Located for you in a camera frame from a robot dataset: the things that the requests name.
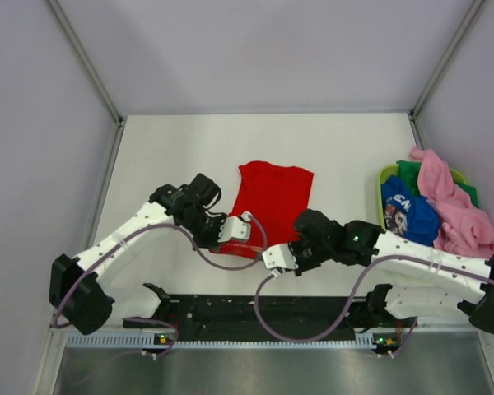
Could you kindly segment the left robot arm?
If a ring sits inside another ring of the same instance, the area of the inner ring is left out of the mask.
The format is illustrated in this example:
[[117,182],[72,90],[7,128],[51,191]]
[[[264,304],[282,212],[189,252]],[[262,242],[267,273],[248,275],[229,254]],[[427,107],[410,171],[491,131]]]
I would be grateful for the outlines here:
[[143,250],[171,230],[186,230],[204,249],[219,246],[226,215],[212,216],[207,208],[221,196],[217,184],[197,174],[189,184],[160,186],[141,208],[117,230],[73,258],[57,257],[51,267],[49,303],[55,308],[52,324],[65,318],[83,335],[106,323],[130,317],[152,326],[165,324],[170,306],[150,286],[117,288],[114,280]]

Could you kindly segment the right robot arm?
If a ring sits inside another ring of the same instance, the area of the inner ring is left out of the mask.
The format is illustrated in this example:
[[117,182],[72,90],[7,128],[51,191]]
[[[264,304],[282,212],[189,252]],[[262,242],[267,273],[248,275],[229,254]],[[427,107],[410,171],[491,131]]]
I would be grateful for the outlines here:
[[416,317],[465,317],[494,335],[494,254],[471,258],[412,242],[365,221],[341,225],[307,209],[294,221],[298,239],[289,244],[296,274],[326,261],[377,267],[422,281],[421,286],[378,285],[367,313],[380,326]]

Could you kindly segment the red t shirt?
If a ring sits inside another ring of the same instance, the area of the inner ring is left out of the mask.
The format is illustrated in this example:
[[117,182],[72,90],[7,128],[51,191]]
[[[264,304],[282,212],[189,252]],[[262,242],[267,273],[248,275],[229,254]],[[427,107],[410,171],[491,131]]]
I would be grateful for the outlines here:
[[240,165],[239,172],[240,188],[230,214],[253,214],[269,246],[291,241],[296,236],[293,222],[308,207],[314,173],[261,160]]

